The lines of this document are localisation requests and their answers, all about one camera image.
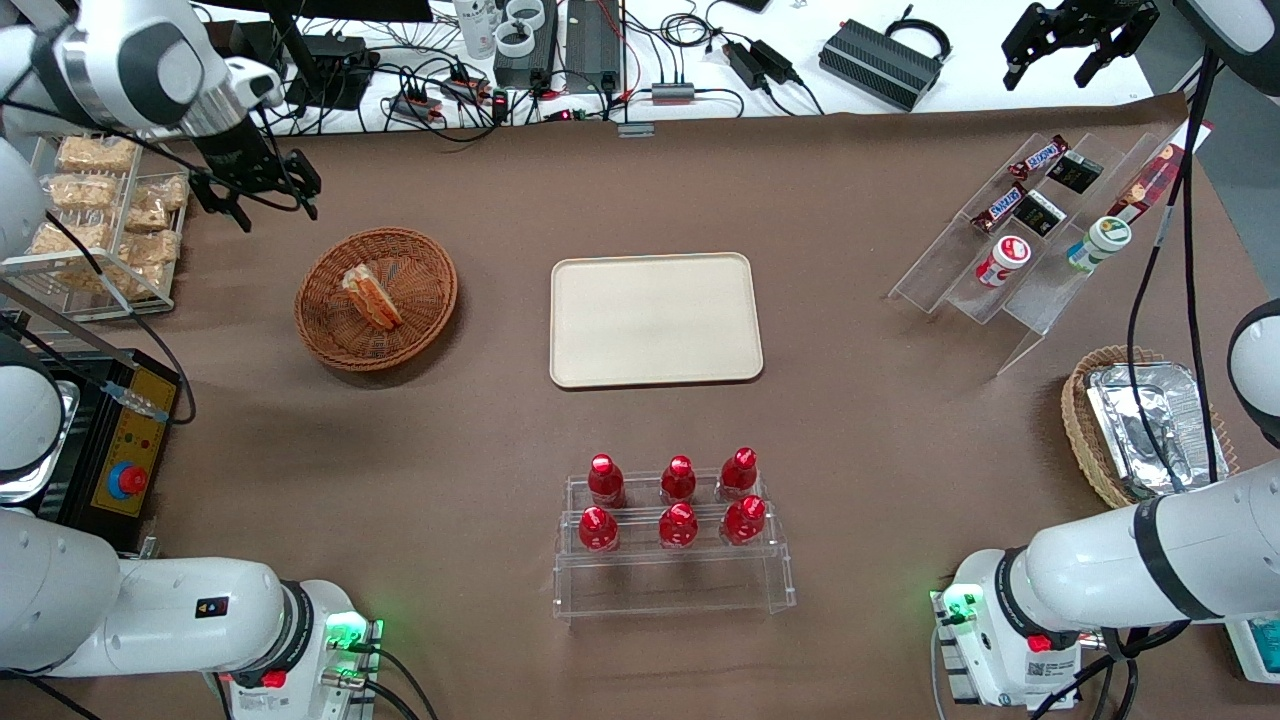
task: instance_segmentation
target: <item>foil tray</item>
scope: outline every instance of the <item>foil tray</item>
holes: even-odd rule
[[[1085,378],[1085,392],[1116,477],[1138,498],[1207,487],[1208,447],[1196,377],[1175,363],[1135,365],[1134,372],[1142,413],[1174,475],[1165,469],[1142,425],[1129,384],[1129,366],[1116,364],[1093,370]],[[1226,457],[1221,443],[1213,439],[1219,477],[1225,477]]]
[[[67,380],[58,380],[56,384],[58,395],[63,398],[63,428],[58,430],[54,451],[31,473],[17,480],[0,484],[0,505],[17,505],[31,500],[45,489],[49,478],[54,475],[58,457],[61,456],[63,445],[67,443],[67,433],[72,429],[72,421],[76,419],[76,409],[79,407],[79,387]]]

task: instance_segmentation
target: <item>aluminum foil container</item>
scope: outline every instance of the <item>aluminum foil container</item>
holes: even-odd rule
[[[1129,366],[1124,364],[1100,368],[1085,377],[1085,392],[1111,451],[1116,475],[1139,498],[1207,487],[1208,448],[1194,375],[1175,363],[1137,365],[1134,372],[1142,410],[1174,477],[1160,461],[1142,427],[1129,386]],[[1226,477],[1226,457],[1217,438],[1213,454],[1219,477]]]

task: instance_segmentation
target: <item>red emergency stop button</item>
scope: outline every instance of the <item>red emergency stop button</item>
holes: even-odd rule
[[[147,471],[131,465],[120,471],[120,489],[128,495],[138,495],[147,489]]]

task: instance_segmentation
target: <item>red button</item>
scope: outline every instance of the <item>red button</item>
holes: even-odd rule
[[[147,471],[132,465],[120,471],[120,489],[128,495],[138,495],[147,489]]]
[[[284,670],[268,670],[262,673],[262,687],[264,688],[283,688],[284,679],[288,674]]]

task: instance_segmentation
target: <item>yellow control panel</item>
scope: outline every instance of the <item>yellow control panel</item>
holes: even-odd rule
[[[133,373],[129,388],[166,413],[173,410],[178,393],[173,383],[145,368]],[[137,518],[142,512],[142,501],[151,489],[151,474],[160,455],[164,432],[163,423],[122,407],[90,505]]]

